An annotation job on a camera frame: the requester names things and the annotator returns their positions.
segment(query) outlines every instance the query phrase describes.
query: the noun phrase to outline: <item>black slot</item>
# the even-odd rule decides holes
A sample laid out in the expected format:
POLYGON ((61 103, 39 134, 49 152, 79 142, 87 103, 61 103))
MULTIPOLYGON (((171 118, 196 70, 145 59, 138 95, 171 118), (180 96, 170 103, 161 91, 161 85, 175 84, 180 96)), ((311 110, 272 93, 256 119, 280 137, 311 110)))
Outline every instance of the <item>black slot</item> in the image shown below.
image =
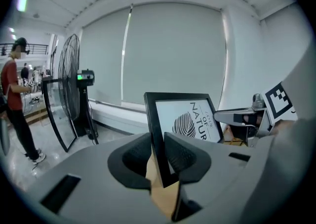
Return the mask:
POLYGON ((75 189, 81 179, 72 175, 66 175, 41 201, 41 204, 58 213, 60 208, 66 202, 72 191, 75 189))
POLYGON ((249 155, 243 155, 243 154, 238 154, 238 153, 230 153, 228 156, 236 158, 238 160, 245 161, 245 162, 248 162, 250 159, 249 155))

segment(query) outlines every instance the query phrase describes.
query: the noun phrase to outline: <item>black frame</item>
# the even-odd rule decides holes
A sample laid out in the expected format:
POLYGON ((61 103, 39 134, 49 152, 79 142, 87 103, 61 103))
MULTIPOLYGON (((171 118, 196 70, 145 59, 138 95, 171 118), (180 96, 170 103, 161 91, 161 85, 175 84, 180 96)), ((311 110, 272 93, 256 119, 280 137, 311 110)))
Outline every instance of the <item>black frame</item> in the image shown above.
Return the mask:
MULTIPOLYGON (((154 147, 154 157, 158 163, 158 172, 160 173, 163 187, 173 184, 177 178, 170 172, 167 157, 164 152, 164 141, 158 117, 156 101, 162 100, 207 100, 212 113, 216 112, 211 98, 208 94, 198 93, 171 93, 171 92, 146 92, 144 94, 146 114, 149 132, 152 135, 152 144, 154 147)), ((220 140, 223 139, 223 132, 220 123, 214 120, 219 132, 220 140)))
POLYGON ((73 134, 74 134, 74 138, 73 140, 70 142, 69 146, 67 147, 63 141, 63 139, 61 138, 60 136, 60 133, 57 129, 57 126, 56 126, 56 123, 55 123, 55 120, 54 120, 54 117, 53 117, 53 113, 51 111, 51 108, 50 108, 50 103, 49 103, 49 98, 48 98, 48 89, 47 89, 47 84, 50 84, 50 83, 57 83, 57 82, 60 82, 61 79, 53 79, 52 77, 45 77, 42 79, 42 92, 43 92, 43 95, 44 95, 44 100, 45 100, 45 105, 46 105, 46 109, 47 109, 47 114, 48 114, 48 117, 49 117, 49 120, 51 122, 51 125, 54 129, 54 132, 57 136, 57 139, 60 143, 60 145, 62 146, 62 148, 64 149, 64 151, 67 153, 69 151, 69 149, 71 148, 71 146, 73 145, 73 143, 75 142, 75 140, 77 139, 77 134, 75 132, 75 129, 73 127, 73 124, 72 122, 70 121, 69 119, 69 115, 67 115, 67 119, 68 119, 68 122, 69 122, 69 125, 70 125, 70 128, 71 130, 73 131, 73 134))

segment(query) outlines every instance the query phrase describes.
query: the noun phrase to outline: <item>glass panel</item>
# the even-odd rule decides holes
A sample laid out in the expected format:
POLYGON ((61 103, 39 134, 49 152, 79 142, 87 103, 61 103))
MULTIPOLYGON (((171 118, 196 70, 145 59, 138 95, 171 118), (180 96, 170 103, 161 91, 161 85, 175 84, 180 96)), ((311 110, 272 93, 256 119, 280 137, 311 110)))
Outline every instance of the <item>glass panel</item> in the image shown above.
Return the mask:
POLYGON ((58 83, 48 83, 47 91, 50 109, 53 114, 56 127, 63 142, 68 148, 72 140, 75 138, 75 135, 71 129, 68 117, 61 106, 58 83))

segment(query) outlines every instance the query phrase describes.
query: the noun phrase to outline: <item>red shirt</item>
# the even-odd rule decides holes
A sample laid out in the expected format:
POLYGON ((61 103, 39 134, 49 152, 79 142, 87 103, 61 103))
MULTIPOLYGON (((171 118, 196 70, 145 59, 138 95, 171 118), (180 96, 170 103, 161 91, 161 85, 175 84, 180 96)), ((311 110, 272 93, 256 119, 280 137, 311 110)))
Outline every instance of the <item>red shirt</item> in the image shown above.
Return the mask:
MULTIPOLYGON (((1 84, 3 95, 6 95, 9 84, 18 84, 16 63, 12 59, 8 61, 1 72, 1 84)), ((8 93, 8 106, 11 110, 22 110, 22 98, 20 93, 13 93, 11 88, 8 93)))

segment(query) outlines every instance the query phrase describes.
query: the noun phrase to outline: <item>metal railing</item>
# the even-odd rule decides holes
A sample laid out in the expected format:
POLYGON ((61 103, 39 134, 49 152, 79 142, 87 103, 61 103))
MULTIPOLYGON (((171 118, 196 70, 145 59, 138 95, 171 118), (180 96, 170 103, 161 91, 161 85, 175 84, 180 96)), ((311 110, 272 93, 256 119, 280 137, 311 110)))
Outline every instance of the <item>metal railing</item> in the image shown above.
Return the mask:
MULTIPOLYGON (((9 55, 12 50, 13 43, 0 44, 0 56, 9 55)), ((27 44, 26 51, 29 54, 48 54, 48 45, 27 44)))

